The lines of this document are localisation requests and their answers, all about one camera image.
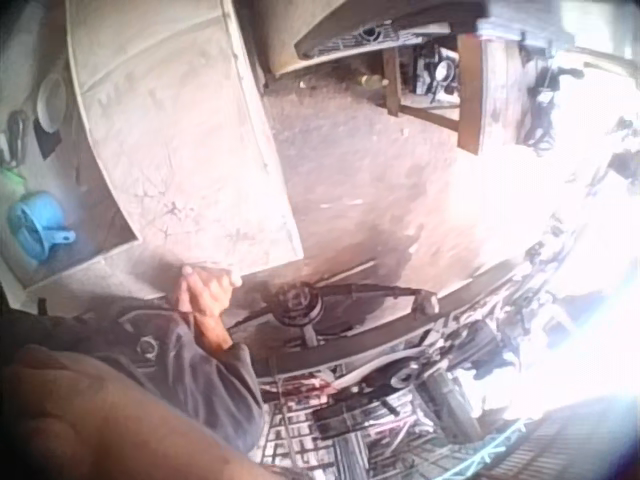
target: dirt floor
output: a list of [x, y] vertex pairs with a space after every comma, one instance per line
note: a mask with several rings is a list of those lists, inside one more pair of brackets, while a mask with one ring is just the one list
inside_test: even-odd
[[[454, 132], [387, 115], [378, 106], [382, 91], [359, 86], [352, 63], [283, 76], [265, 90], [305, 259], [247, 279], [245, 292], [261, 281], [313, 282], [367, 260], [375, 265], [344, 281], [441, 291], [516, 252], [550, 212], [549, 202], [532, 204], [549, 187], [548, 162], [520, 150], [520, 158], [480, 159], [456, 148]], [[408, 305], [328, 307], [323, 322], [354, 325], [384, 321]], [[299, 335], [273, 324], [239, 336], [255, 353]]]

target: blue cup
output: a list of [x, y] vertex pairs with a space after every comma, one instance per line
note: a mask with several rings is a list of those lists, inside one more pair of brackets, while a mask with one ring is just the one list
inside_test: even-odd
[[37, 262], [45, 261], [54, 245], [76, 239], [75, 232], [65, 227], [62, 207], [47, 192], [25, 196], [11, 205], [7, 222], [22, 250]]

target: white round object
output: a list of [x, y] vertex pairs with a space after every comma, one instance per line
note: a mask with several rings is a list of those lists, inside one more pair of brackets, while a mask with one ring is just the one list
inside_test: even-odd
[[45, 131], [53, 133], [62, 124], [67, 110], [67, 89], [57, 73], [44, 79], [38, 92], [38, 119]]

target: green object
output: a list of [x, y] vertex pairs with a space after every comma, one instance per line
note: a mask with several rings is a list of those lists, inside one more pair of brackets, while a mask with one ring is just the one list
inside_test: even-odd
[[12, 184], [14, 184], [17, 187], [24, 186], [24, 184], [27, 181], [18, 172], [9, 168], [0, 168], [0, 173], [2, 174], [3, 178], [6, 178], [8, 181], [10, 181]]

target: black machine part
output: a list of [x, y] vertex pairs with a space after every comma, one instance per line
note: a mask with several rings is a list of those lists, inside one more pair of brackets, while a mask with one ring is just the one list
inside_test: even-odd
[[484, 438], [464, 391], [447, 372], [435, 372], [414, 388], [450, 443], [474, 443]]

